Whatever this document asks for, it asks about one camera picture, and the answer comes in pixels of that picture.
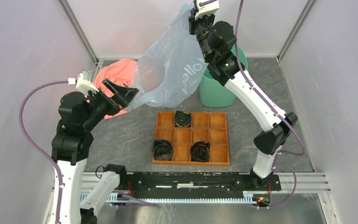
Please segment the translucent blue plastic trash bag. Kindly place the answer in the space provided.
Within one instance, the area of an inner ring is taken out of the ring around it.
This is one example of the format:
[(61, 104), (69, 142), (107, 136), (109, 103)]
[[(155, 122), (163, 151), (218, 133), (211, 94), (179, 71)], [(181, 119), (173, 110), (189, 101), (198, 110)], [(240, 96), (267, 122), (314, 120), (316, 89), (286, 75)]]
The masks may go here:
[(168, 29), (136, 62), (132, 86), (139, 90), (126, 108), (174, 108), (198, 88), (207, 68), (196, 37), (189, 34), (193, 3), (182, 6)]

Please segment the green plastic trash bin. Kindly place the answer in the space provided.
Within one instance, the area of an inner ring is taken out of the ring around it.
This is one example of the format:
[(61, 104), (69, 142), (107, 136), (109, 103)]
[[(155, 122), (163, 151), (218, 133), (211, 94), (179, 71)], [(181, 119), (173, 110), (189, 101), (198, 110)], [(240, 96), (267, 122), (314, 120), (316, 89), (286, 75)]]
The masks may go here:
[(228, 107), (236, 99), (231, 91), (212, 78), (208, 69), (199, 84), (199, 95), (201, 103), (206, 107)]

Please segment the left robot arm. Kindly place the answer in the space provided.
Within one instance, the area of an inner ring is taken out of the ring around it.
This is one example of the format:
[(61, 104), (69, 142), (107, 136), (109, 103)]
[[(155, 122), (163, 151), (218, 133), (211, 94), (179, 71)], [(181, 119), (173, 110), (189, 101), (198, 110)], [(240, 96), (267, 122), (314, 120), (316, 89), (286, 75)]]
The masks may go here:
[(61, 118), (51, 143), (51, 157), (58, 166), (53, 200), (57, 211), (51, 219), (58, 224), (95, 224), (109, 195), (128, 184), (126, 168), (108, 164), (97, 185), (81, 199), (83, 173), (94, 139), (92, 130), (106, 115), (126, 108), (138, 94), (137, 88), (120, 86), (108, 79), (103, 80), (103, 85), (112, 96), (88, 81), (77, 80), (76, 91), (61, 98)]

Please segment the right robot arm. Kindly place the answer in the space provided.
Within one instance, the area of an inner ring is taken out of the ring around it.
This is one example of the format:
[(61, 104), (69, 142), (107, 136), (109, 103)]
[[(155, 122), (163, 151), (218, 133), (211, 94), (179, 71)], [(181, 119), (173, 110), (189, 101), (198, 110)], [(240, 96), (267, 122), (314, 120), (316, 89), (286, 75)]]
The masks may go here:
[(231, 51), (236, 44), (233, 26), (224, 21), (214, 22), (214, 12), (202, 12), (196, 7), (191, 9), (189, 33), (196, 37), (213, 79), (230, 90), (251, 111), (262, 128), (254, 138), (258, 153), (250, 171), (250, 183), (255, 190), (263, 190), (269, 185), (275, 156), (291, 134), (297, 116), (274, 104), (251, 79)]

